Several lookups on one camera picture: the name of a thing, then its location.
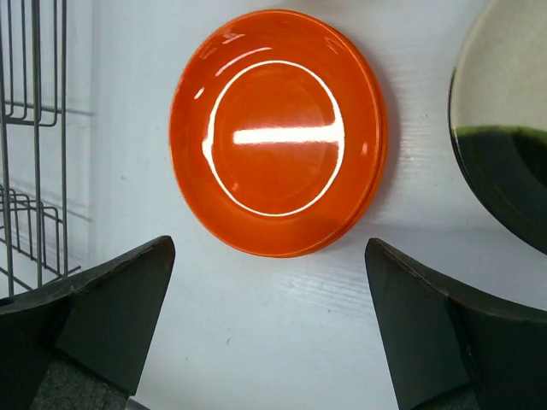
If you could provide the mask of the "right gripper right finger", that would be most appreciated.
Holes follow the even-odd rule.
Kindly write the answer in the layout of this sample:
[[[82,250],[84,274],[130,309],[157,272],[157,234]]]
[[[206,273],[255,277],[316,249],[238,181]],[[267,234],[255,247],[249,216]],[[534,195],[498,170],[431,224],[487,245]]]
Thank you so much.
[[[368,284],[401,409],[544,409],[546,313],[372,238]]]

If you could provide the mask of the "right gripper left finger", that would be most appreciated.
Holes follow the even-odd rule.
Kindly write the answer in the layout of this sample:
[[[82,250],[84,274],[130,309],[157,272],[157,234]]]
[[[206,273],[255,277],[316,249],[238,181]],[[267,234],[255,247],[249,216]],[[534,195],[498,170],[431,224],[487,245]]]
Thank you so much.
[[[1,300],[3,409],[124,409],[174,267],[160,236],[111,261]]]

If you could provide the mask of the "cream floral bowl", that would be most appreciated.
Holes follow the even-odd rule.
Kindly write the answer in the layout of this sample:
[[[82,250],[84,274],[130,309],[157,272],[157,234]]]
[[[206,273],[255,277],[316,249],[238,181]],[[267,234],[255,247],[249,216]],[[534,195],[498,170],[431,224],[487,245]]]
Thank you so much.
[[[456,161],[485,209],[546,250],[546,3],[490,1],[450,82]]]

